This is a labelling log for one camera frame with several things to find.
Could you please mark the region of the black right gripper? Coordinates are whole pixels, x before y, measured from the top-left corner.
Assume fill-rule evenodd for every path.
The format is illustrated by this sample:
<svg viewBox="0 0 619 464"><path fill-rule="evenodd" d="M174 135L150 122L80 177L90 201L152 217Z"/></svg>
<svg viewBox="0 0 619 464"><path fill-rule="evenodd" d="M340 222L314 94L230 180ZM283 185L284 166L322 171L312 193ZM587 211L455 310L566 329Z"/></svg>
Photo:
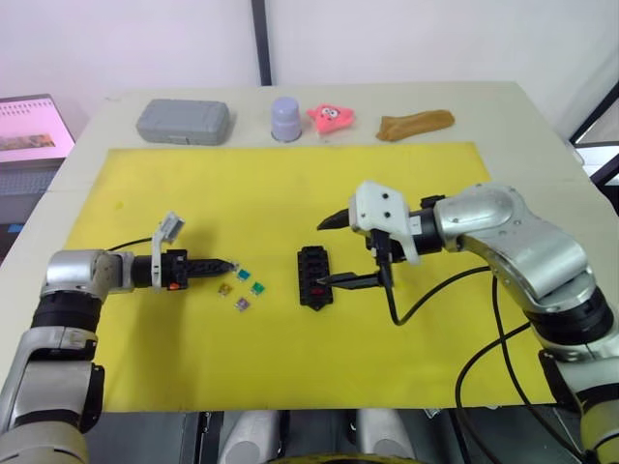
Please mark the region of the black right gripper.
<svg viewBox="0 0 619 464"><path fill-rule="evenodd" d="M349 226L349 210L340 210L325 219L317 226L318 230L342 229ZM366 249L370 252L377 265L400 263L406 260L402 245L392 239L390 234L378 229L371 229L365 234ZM355 273L340 273L323 276L316 280L317 284L346 290L367 289L373 287L392 288L393 283L380 272L357 275Z"/></svg>

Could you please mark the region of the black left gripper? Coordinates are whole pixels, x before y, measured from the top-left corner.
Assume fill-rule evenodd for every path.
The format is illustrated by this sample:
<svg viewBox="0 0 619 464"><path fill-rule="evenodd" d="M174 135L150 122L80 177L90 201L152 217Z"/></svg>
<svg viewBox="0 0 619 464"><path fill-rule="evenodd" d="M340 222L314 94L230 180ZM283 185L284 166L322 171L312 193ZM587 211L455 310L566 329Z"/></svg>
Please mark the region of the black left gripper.
<svg viewBox="0 0 619 464"><path fill-rule="evenodd" d="M222 276L227 269L233 268L234 265L225 260L188 260L185 249L170 249L162 254L162 288L167 291L185 290L189 287L189 278Z"/></svg>

